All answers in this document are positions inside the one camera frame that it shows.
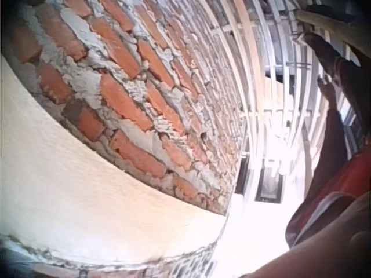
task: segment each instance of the white metal bar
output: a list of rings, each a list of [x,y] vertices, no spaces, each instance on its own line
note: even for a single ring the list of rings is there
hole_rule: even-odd
[[[276,79],[276,71],[275,71],[275,65],[276,65],[276,58],[274,53],[274,45],[271,37],[271,32],[269,30],[269,27],[267,25],[267,22],[265,20],[265,16],[263,13],[263,10],[260,6],[259,0],[252,0],[257,12],[257,16],[260,20],[261,29],[263,31],[263,37],[265,40],[265,45],[267,47],[268,52],[268,60],[270,65],[270,71],[271,71],[271,82],[272,82],[272,110],[273,110],[273,117],[276,117],[276,103],[277,103],[277,79]]]
[[[213,11],[211,10],[207,1],[206,0],[198,0],[198,1],[203,6],[206,13],[208,14],[212,24],[214,26],[219,26],[218,21],[215,18],[215,15],[214,15]],[[231,67],[232,67],[232,71],[233,71],[233,75],[234,75],[235,80],[236,80],[239,95],[240,95],[241,100],[242,100],[243,109],[245,111],[248,111],[248,102],[247,102],[246,97],[245,97],[245,90],[243,89],[243,85],[242,85],[242,81],[241,81],[241,77],[240,77],[240,74],[239,74],[239,71],[238,71],[236,61],[235,61],[234,56],[232,54],[232,51],[229,47],[229,44],[228,44],[228,42],[227,42],[227,40],[224,36],[223,31],[220,28],[218,28],[218,29],[219,29],[218,33],[219,33],[220,40],[223,44],[224,50],[227,54],[227,57],[230,61]],[[252,153],[252,155],[250,156],[250,159],[251,159],[251,161],[254,161],[254,159],[255,159],[255,156],[254,156],[255,148],[254,148],[253,142],[251,140],[251,138],[253,138],[253,136],[252,136],[253,132],[252,132],[251,124],[250,124],[250,119],[248,117],[247,117],[247,121],[248,121],[249,149]]]
[[[242,26],[245,27],[246,23],[248,23],[246,21],[249,21],[249,15],[248,15],[245,3],[243,1],[235,1],[235,3],[236,3],[236,5],[241,6],[240,9],[237,9],[239,11],[239,13],[245,13],[245,14],[243,14],[242,17],[240,16]],[[251,66],[249,65],[249,61],[251,59],[249,59],[249,53],[247,52],[247,50],[245,48],[245,44],[244,44],[243,39],[241,37],[241,34],[240,34],[240,32],[237,28],[237,22],[236,22],[236,19],[234,17],[234,14],[231,10],[230,4],[228,3],[227,0],[221,0],[221,5],[223,6],[223,9],[225,11],[225,14],[227,15],[227,18],[228,18],[228,21],[230,22],[230,25],[232,26],[232,29],[233,29],[233,32],[234,32],[234,37],[237,41],[238,49],[239,49],[241,59],[242,59],[243,68],[245,69],[246,79],[247,79],[248,86],[249,86],[250,106],[251,106],[252,111],[256,111],[256,108],[257,108],[258,105],[257,105],[256,99],[255,99],[254,90],[256,90],[257,88],[254,86],[254,83],[253,83],[253,80],[252,80],[252,74],[251,74],[251,71],[250,71]],[[255,151],[257,151],[257,149],[258,149],[258,146],[257,146],[258,139],[257,139],[257,134],[256,134],[256,132],[257,132],[256,117],[252,117],[252,129],[253,129],[252,141],[253,141],[253,145],[255,146]]]
[[[310,47],[307,47],[307,63],[309,64],[313,63],[313,50]],[[306,111],[308,107],[309,96],[311,93],[311,85],[312,85],[312,70],[313,70],[313,65],[312,67],[310,67],[310,69],[307,70],[307,76],[306,76],[305,87],[304,87],[303,105],[301,108],[302,111]],[[299,136],[301,135],[301,130],[303,128],[304,120],[305,120],[305,116],[303,113],[301,113],[299,116],[299,124],[296,128],[296,133],[295,133],[291,146],[294,146],[296,144]]]
[[[290,97],[290,71],[287,66],[288,58],[288,46],[286,43],[285,32],[281,26],[282,19],[278,11],[278,7],[275,0],[268,0],[271,5],[273,17],[277,24],[279,43],[282,50],[282,66],[283,66],[283,115],[282,115],[282,133],[286,127],[286,114],[288,111],[288,99]]]
[[[322,4],[321,0],[317,0],[317,4],[321,5]],[[329,31],[327,31],[327,30],[324,30],[324,31],[325,31],[325,40],[327,42],[331,43]],[[328,102],[324,99],[324,97],[322,95],[321,95],[321,97],[323,98],[323,100],[325,102],[325,105],[324,105],[324,108],[323,108],[323,113],[322,113],[321,118],[319,120],[318,130],[315,132],[315,135],[314,135],[314,138],[313,138],[313,141],[312,141],[312,146],[313,147],[317,147],[317,144],[318,144],[319,138],[321,136],[321,133],[324,132],[326,116],[327,116],[326,111],[329,109]]]
[[[292,10],[288,11],[289,18],[291,21],[292,32],[297,32],[299,30],[297,23],[295,22],[295,16]],[[294,48],[294,60],[295,63],[301,63],[301,48],[298,44],[292,43]],[[301,96],[301,80],[302,80],[302,69],[296,66],[295,74],[295,95],[294,95],[294,115],[292,118],[292,124],[290,128],[290,134],[288,143],[291,145],[293,137],[295,135],[297,117],[299,115],[299,105],[300,105],[300,96]]]

